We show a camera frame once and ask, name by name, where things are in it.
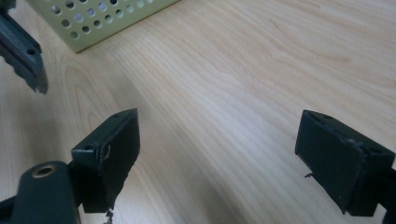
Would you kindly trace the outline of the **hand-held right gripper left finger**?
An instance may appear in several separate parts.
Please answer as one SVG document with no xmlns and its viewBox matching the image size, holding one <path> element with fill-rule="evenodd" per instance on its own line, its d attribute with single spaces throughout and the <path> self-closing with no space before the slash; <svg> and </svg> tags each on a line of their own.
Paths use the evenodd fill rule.
<svg viewBox="0 0 396 224">
<path fill-rule="evenodd" d="M 112 209 L 140 152 L 138 110 L 107 118 L 71 150 L 71 179 L 86 213 Z"/>
</svg>

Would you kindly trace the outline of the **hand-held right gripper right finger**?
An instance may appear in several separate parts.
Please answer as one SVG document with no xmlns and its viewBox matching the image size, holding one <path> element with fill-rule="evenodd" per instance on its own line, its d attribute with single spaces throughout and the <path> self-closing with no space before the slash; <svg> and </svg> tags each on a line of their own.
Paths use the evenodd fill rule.
<svg viewBox="0 0 396 224">
<path fill-rule="evenodd" d="M 295 154 L 343 213 L 396 217 L 396 153 L 319 112 L 302 113 Z"/>
</svg>

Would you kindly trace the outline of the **pale green plastic basket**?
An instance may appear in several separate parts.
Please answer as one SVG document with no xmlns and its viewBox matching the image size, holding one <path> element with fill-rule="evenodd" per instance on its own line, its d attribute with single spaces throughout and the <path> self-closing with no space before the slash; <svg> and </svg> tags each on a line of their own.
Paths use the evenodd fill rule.
<svg viewBox="0 0 396 224">
<path fill-rule="evenodd" d="M 179 0 L 27 0 L 62 41 L 80 52 Z"/>
</svg>

